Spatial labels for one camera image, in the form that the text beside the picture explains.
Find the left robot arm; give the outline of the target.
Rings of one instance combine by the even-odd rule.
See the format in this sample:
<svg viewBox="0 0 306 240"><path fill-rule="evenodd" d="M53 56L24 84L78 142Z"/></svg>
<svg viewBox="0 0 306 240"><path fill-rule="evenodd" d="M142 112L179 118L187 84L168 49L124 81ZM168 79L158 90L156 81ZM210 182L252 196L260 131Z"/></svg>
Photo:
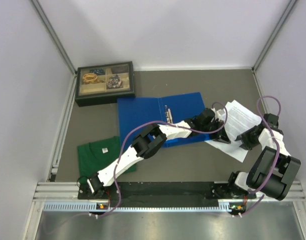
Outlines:
<svg viewBox="0 0 306 240"><path fill-rule="evenodd" d="M95 198L102 198L121 174L134 164L154 156L166 141L187 139L199 134L218 137L225 133L228 110L205 108L202 113L178 123L161 120L144 123L131 130L125 137L118 158L87 179L89 192Z"/></svg>

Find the blue file folder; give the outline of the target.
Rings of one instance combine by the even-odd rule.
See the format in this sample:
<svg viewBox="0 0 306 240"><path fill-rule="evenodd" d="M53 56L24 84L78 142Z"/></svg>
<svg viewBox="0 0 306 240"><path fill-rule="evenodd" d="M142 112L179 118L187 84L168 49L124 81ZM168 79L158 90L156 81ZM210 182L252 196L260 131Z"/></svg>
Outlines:
<svg viewBox="0 0 306 240"><path fill-rule="evenodd" d="M199 115L205 104L199 92L165 97L124 97L117 100L120 143L134 128L151 122L167 121L170 110L174 124Z"/></svg>

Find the printed white paper sheets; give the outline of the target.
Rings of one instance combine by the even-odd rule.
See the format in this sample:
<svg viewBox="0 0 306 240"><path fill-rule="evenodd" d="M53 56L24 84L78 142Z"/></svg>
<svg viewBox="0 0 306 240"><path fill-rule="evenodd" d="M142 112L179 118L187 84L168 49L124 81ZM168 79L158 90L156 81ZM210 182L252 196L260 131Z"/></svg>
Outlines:
<svg viewBox="0 0 306 240"><path fill-rule="evenodd" d="M260 124L262 120L260 116L254 114L236 100L227 102L225 107L228 111L228 119L224 129L230 143L227 144L215 140L207 140L206 143L243 163L248 150L242 149L240 147L242 142L240 140L236 141L236 138L240 134Z"/></svg>

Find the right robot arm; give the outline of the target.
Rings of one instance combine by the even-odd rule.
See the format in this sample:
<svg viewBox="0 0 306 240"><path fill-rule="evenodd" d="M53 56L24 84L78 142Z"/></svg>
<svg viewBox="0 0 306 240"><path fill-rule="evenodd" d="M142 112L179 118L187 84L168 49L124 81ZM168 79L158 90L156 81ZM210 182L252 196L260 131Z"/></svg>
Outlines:
<svg viewBox="0 0 306 240"><path fill-rule="evenodd" d="M260 189L266 196L281 201L288 194L301 161L287 151L278 120L277 115L266 113L259 125L236 137L242 149L252 150L260 145L262 151L249 172L231 173L226 185L230 197L244 197Z"/></svg>

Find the metal folder clip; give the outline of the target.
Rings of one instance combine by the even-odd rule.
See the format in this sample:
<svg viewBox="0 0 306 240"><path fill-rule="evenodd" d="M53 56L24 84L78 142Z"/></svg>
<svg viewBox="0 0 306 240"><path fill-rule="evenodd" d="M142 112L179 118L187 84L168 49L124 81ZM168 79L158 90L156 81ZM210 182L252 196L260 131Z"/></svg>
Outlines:
<svg viewBox="0 0 306 240"><path fill-rule="evenodd" d="M172 117L172 113L171 113L171 109L165 105L165 118L166 118L166 122L168 124L172 124L173 123L173 117Z"/></svg>

